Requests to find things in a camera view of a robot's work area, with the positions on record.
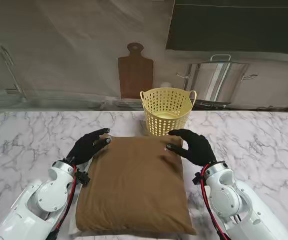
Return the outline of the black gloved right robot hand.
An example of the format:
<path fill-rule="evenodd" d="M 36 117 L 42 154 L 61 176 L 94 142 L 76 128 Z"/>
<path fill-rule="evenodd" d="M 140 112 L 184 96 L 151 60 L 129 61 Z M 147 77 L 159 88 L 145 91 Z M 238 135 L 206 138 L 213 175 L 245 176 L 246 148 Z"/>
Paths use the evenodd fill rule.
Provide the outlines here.
<path fill-rule="evenodd" d="M 204 167 L 207 164 L 217 162 L 209 141 L 203 135 L 199 135 L 188 129 L 174 129 L 169 131 L 168 135 L 181 137 L 188 144 L 188 149 L 172 143 L 166 144 L 166 149 L 187 159 L 194 165 Z"/>

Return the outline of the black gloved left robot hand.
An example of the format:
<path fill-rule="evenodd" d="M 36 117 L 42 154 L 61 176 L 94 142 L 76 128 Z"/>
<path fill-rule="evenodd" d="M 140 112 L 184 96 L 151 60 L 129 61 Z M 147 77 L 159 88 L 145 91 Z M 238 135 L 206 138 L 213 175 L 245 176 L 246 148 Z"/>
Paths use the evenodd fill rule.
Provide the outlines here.
<path fill-rule="evenodd" d="M 66 157 L 67 162 L 76 166 L 88 162 L 96 153 L 110 144 L 110 138 L 100 139 L 102 135 L 109 132 L 109 128 L 102 128 L 85 134 L 76 141 Z"/>

